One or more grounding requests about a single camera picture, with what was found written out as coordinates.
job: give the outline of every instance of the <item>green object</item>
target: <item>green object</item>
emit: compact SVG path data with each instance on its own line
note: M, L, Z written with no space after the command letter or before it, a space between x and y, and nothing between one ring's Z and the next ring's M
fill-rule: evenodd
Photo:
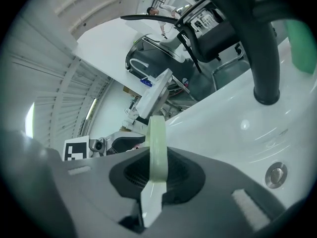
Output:
M309 27L301 21L287 20L292 62L297 69L313 74L317 63L317 46Z

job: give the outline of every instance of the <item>person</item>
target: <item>person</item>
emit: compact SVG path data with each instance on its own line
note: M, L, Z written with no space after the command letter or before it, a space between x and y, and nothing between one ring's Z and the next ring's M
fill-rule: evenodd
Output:
M173 17L173 18L180 18L180 15L176 12L176 8L170 5L161 5L159 8L155 9L153 7L149 7L147 9L148 15L159 15L165 17ZM159 26L162 31L162 35L165 36L164 26L166 25L165 22L159 21Z

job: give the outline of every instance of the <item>white ceiling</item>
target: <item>white ceiling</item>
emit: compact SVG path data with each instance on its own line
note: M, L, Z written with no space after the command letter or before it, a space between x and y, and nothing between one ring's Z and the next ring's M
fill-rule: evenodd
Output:
M47 0L72 35L127 14L142 13L153 0Z

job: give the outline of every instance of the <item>ceiling light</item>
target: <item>ceiling light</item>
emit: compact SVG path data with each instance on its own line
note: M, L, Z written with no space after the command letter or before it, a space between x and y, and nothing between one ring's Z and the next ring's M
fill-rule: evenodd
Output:
M34 112L34 103L32 104L25 118L25 134L31 138L33 138L33 112Z
M94 99L93 103L91 104L91 107L90 107L90 109L89 109L89 111L88 111L88 114L87 114L87 116L86 116L86 120L89 118L89 116L90 116L90 114L91 114L91 111L92 111L93 108L95 107L96 101L97 101L97 99Z

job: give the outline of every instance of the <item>fluorescent light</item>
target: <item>fluorescent light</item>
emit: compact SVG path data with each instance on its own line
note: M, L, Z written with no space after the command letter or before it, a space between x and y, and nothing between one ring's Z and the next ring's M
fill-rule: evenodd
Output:
M95 104L96 104L96 101L97 101L97 99L94 99L93 103L91 104L91 107L90 107L90 109L89 109L89 111L88 111L88 114L87 114L87 116L86 116L86 120L87 120L88 117L90 116L91 111L93 110L93 108L94 108L94 106L95 106Z
M32 104L25 118L25 134L31 138L33 138L33 112L34 112L34 103Z

